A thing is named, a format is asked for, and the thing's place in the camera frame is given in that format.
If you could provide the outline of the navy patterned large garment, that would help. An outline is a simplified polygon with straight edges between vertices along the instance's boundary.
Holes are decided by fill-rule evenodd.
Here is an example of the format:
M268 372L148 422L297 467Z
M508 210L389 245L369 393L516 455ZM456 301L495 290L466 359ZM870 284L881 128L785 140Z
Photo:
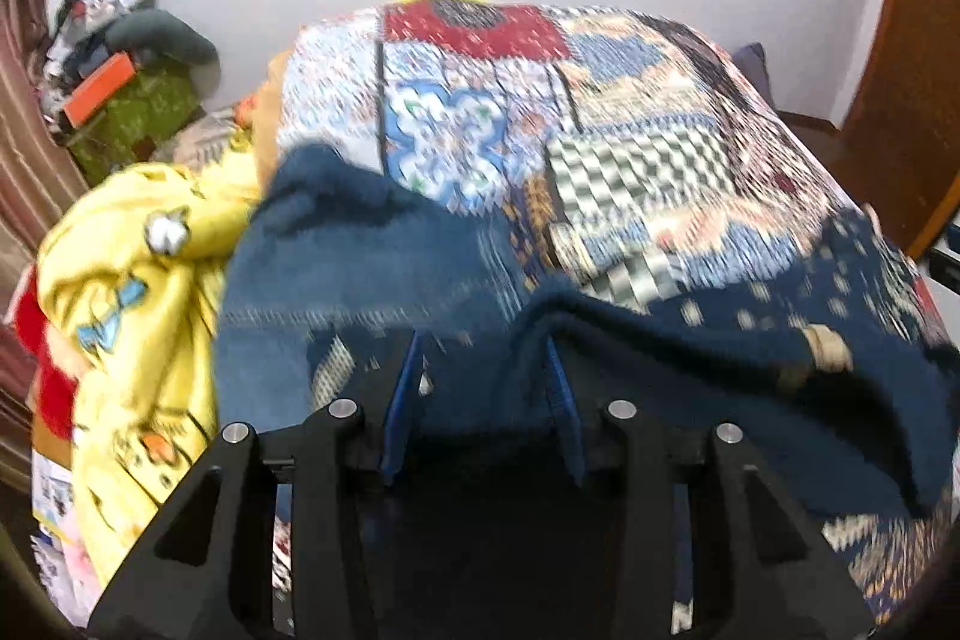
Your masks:
M910 276L843 216L813 257L763 283L626 308L550 281L487 364L444 392L420 378L404 463L361 512L376 626L391 638L548 632L604 598L599 544L619 499L573 481L547 396L547 342L672 427L734 422L817 515L926 515L958 431L958 354L910 314Z

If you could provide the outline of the red plush toy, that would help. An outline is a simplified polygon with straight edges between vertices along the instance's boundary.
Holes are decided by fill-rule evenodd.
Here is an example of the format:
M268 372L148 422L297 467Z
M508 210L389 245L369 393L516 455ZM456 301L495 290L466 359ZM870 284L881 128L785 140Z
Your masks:
M55 437L71 440L76 376L85 369L76 364L73 346L57 333L39 305L34 266L28 268L14 291L8 323L21 346L37 362L32 386L39 417Z

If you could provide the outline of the yellow cartoon print blanket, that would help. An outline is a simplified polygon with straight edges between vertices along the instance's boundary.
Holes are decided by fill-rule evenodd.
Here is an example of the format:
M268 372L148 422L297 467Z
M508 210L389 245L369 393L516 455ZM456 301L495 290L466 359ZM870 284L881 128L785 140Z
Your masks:
M213 339L224 273L260 200L249 136L202 169L143 163L47 232L37 303L78 374L76 526L109 581L220 430Z

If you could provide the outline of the blue denim garment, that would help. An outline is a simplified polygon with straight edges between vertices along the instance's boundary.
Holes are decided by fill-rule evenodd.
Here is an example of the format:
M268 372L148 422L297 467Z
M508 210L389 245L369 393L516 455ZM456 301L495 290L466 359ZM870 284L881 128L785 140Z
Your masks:
M391 336L444 392L487 364L529 297L500 216L462 216L329 146L280 164L226 271L213 346L221 420L281 429L373 369Z

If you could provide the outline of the striped maroon curtain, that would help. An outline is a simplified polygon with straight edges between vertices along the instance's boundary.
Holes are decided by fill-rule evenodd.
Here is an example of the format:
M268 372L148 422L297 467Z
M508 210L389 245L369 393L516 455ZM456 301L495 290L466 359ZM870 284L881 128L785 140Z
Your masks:
M46 0L2 0L2 484L29 491L34 359L5 325L21 275L86 182L50 138L36 91L49 43Z

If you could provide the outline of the brown wooden door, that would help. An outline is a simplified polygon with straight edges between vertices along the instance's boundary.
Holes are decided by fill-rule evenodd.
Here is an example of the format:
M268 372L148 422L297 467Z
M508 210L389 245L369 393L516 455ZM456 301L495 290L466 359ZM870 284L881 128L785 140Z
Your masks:
M843 127L781 119L921 259L958 209L958 0L884 0Z

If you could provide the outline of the colourful patchwork bedspread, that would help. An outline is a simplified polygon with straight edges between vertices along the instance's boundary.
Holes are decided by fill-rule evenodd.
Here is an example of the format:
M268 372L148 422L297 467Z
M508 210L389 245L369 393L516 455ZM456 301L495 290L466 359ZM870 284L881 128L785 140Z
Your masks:
M565 281L641 308L781 275L843 216L874 214L805 151L731 57L672 19L610 7L421 0L299 31L257 97L257 161L332 148L454 214L500 216L527 292Z

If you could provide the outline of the green patterned storage box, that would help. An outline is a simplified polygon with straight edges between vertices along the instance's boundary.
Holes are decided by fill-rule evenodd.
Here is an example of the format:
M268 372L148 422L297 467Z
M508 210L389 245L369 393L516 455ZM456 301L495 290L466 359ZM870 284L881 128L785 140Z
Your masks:
M200 117L190 68L171 58L143 67L68 138L67 149L90 187L151 154Z

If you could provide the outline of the orange flat box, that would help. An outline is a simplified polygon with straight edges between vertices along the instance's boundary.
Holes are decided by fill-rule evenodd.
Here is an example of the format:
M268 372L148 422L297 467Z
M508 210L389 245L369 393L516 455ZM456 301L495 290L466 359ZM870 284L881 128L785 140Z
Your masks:
M137 69L127 52L113 53L68 96L62 107L68 128L78 130L86 124L135 74Z

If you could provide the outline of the dark purple pillow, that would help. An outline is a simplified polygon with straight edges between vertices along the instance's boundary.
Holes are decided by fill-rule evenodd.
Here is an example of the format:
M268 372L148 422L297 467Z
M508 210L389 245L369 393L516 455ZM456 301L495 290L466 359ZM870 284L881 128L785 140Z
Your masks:
M736 65L740 73L747 78L748 83L754 86L758 94L763 97L771 109L776 107L771 92L770 73L766 65L766 52L760 42L750 42L740 47L731 55L732 64Z

